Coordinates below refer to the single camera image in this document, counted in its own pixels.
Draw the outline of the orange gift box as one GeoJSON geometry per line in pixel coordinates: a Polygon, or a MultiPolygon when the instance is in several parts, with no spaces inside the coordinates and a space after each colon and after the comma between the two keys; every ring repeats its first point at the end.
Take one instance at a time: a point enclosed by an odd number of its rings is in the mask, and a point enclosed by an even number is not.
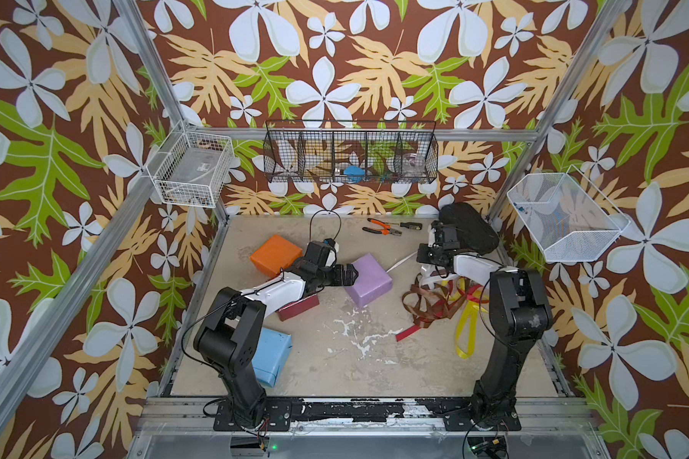
{"type": "Polygon", "coordinates": [[[267,278],[276,277],[302,256],[302,248],[275,234],[250,256],[256,269],[267,278]]]}

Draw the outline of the yellow ribbon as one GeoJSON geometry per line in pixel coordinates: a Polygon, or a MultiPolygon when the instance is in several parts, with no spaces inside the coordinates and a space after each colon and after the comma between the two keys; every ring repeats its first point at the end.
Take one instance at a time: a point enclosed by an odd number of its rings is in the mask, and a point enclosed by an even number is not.
{"type": "Polygon", "coordinates": [[[463,359],[470,359],[476,349],[478,322],[482,320],[482,313],[486,313],[487,300],[482,299],[482,286],[473,285],[467,278],[461,277],[457,281],[457,292],[454,299],[462,301],[459,309],[459,320],[455,330],[455,350],[463,359]]]}

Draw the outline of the magenta gift box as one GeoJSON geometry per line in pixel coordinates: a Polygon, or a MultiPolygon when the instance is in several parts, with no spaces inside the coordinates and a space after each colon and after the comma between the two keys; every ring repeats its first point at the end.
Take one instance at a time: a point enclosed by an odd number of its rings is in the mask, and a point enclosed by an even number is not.
{"type": "Polygon", "coordinates": [[[320,304],[319,297],[317,295],[308,296],[297,302],[288,304],[283,308],[277,310],[277,315],[281,321],[288,321],[293,319],[293,317],[298,317],[303,313],[315,308],[320,304]]]}

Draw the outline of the red ribbon bow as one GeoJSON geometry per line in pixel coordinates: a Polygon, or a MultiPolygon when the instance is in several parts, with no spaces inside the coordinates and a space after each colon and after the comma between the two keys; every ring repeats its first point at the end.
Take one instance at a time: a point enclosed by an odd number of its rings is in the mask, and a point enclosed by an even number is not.
{"type": "Polygon", "coordinates": [[[418,332],[419,330],[425,330],[425,329],[418,329],[418,330],[416,330],[415,327],[413,327],[413,325],[411,325],[409,328],[405,329],[404,331],[399,332],[399,333],[396,335],[396,340],[397,340],[398,342],[401,342],[402,340],[405,340],[406,338],[409,338],[411,335],[415,334],[415,333],[418,332]]]}

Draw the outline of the white ribbon bow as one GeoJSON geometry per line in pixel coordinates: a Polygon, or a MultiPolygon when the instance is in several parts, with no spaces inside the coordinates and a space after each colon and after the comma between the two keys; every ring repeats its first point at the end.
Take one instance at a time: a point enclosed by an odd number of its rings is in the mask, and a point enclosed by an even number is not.
{"type": "MultiPolygon", "coordinates": [[[[416,255],[417,252],[412,252],[408,256],[405,256],[404,258],[395,262],[392,266],[390,266],[390,268],[386,269],[386,272],[391,273],[395,269],[402,266],[404,263],[408,262],[410,259],[415,258],[416,255]]],[[[448,273],[448,275],[444,275],[444,273],[438,273],[438,270],[436,268],[432,269],[430,266],[425,266],[421,268],[421,272],[417,276],[416,283],[418,286],[434,288],[436,284],[440,284],[442,282],[446,283],[448,281],[457,279],[459,279],[459,275],[456,275],[455,273],[448,273]]]]}

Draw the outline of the brown ribbon bow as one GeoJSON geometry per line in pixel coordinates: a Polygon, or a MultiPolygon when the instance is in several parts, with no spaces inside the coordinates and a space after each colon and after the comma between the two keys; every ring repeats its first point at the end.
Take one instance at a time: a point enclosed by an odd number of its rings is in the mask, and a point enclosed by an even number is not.
{"type": "Polygon", "coordinates": [[[421,275],[401,296],[404,310],[411,316],[413,327],[427,329],[434,322],[451,319],[468,300],[469,282],[464,277],[438,278],[433,287],[421,283],[421,275]]]}

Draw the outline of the lilac gift box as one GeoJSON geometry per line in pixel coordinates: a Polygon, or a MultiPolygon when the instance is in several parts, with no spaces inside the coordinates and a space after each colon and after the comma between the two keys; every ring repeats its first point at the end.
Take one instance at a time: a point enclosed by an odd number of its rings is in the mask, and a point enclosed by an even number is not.
{"type": "Polygon", "coordinates": [[[392,278],[372,254],[365,254],[353,263],[358,277],[344,290],[357,309],[363,309],[392,290],[392,278]]]}

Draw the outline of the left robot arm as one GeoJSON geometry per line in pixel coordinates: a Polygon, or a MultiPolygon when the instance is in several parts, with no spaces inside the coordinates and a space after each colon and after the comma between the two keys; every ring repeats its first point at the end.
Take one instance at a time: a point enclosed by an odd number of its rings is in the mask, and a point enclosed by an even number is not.
{"type": "Polygon", "coordinates": [[[324,288],[354,285],[357,269],[340,264],[338,254],[333,238],[310,242],[290,267],[262,285],[243,291],[220,289],[202,317],[193,348],[224,382],[231,417],[241,428],[256,428],[264,419],[266,392],[253,367],[264,319],[324,288]]]}

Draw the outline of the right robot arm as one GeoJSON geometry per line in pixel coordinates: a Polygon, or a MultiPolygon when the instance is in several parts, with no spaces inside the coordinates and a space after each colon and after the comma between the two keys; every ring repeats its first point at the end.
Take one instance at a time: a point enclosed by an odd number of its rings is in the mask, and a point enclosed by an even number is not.
{"type": "Polygon", "coordinates": [[[494,337],[490,358],[476,382],[469,418],[480,430],[507,426],[519,430],[517,384],[526,358],[553,325],[545,284],[535,270],[505,266],[461,247],[455,224],[434,221],[429,242],[419,246],[417,261],[475,281],[488,292],[494,337]]]}

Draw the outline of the blue gift box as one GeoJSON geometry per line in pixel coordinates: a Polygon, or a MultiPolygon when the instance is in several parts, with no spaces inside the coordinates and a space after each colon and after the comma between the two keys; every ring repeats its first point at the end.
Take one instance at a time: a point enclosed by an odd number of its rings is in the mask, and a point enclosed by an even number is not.
{"type": "Polygon", "coordinates": [[[256,379],[267,387],[274,387],[293,347],[290,335],[263,328],[258,348],[252,360],[256,379]]]}

